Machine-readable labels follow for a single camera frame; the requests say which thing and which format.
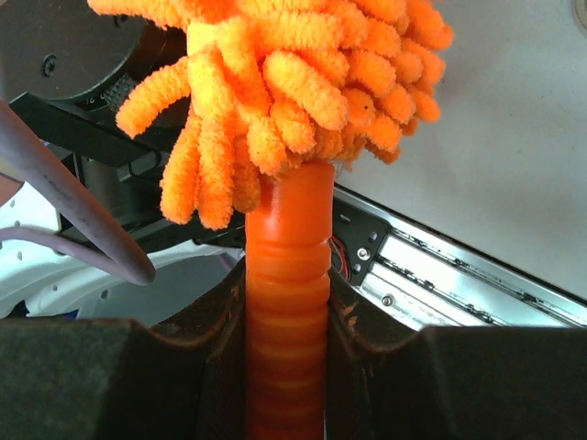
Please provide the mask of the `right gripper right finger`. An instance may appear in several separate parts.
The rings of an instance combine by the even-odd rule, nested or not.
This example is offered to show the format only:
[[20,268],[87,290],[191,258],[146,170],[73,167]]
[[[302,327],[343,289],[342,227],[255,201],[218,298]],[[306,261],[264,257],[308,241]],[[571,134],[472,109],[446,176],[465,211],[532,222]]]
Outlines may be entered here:
[[582,328],[393,319],[330,272],[330,439],[583,439]]

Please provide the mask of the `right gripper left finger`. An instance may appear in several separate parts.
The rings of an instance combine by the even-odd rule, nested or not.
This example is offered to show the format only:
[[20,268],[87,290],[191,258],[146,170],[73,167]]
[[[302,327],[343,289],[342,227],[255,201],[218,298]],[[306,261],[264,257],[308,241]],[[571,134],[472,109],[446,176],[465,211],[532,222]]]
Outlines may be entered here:
[[4,439],[241,439],[245,266],[160,324],[5,319]]

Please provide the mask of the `orange microfiber duster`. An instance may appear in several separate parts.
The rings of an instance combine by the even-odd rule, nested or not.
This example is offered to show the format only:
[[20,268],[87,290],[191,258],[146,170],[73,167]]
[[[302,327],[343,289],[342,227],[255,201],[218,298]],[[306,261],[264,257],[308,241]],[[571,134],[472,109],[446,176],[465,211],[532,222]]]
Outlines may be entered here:
[[335,161],[385,163],[441,111],[454,28],[431,1],[93,1],[180,29],[186,52],[116,115],[129,137],[182,98],[161,211],[210,229],[246,216],[249,439],[324,435]]

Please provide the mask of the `clear tape roll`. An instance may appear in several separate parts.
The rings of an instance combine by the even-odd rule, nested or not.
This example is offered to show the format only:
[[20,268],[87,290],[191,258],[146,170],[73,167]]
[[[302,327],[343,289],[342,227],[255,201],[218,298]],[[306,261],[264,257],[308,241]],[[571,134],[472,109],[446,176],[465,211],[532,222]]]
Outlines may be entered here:
[[573,0],[573,9],[580,28],[587,30],[587,0]]

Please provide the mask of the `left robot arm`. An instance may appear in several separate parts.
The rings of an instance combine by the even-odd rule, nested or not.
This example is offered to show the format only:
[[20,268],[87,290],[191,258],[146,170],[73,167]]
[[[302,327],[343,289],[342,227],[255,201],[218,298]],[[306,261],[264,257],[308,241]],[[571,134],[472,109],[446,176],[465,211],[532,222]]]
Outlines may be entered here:
[[[87,1],[1,1],[1,100],[44,141],[78,181],[149,254],[157,269],[244,246],[244,217],[207,230],[162,218],[159,183],[183,127],[189,99],[160,114],[134,140],[115,115],[138,82],[185,54],[179,27],[115,12],[99,16]],[[91,239],[32,184],[7,178],[1,156],[1,229],[36,228],[91,250]],[[1,319],[89,317],[121,279],[51,248],[1,242]]]

